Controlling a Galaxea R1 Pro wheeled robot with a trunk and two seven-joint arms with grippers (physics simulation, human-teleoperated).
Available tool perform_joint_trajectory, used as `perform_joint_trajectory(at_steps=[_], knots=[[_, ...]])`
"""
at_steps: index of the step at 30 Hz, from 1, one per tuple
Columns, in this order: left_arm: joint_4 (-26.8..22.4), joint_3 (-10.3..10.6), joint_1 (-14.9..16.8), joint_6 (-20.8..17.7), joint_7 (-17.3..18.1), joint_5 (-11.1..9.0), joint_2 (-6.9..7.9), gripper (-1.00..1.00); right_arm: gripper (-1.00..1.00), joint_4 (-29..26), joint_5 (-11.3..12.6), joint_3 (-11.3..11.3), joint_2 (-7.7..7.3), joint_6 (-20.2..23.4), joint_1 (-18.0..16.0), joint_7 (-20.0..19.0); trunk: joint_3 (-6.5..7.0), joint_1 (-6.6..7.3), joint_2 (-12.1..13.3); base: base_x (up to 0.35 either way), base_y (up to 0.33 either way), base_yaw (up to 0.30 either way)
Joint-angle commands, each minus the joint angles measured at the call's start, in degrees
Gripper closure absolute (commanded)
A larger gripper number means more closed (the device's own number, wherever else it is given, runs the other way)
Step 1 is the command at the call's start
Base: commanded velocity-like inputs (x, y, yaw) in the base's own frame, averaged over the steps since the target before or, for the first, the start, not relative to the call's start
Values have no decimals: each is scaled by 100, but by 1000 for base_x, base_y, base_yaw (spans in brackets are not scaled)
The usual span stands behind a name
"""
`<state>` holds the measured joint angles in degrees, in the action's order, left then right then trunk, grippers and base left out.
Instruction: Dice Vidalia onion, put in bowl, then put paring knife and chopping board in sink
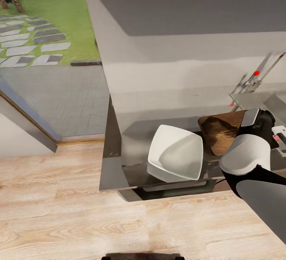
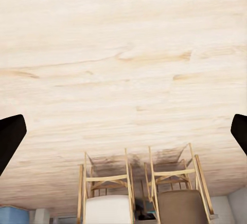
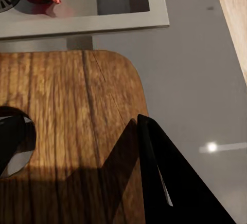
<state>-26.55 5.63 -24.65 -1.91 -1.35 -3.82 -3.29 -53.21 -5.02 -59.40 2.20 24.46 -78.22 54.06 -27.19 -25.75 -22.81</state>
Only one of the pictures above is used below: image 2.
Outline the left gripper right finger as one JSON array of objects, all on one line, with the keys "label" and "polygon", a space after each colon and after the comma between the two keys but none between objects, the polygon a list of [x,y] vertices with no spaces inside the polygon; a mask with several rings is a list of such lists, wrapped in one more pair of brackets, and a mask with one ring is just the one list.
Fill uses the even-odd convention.
[{"label": "left gripper right finger", "polygon": [[240,114],[234,115],[231,133],[247,155],[247,116]]}]

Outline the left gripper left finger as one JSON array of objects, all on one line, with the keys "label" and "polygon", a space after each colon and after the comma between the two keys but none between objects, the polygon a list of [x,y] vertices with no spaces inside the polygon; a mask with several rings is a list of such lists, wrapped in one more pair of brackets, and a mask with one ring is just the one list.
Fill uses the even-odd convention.
[{"label": "left gripper left finger", "polygon": [[27,134],[22,114],[0,120],[0,175]]}]

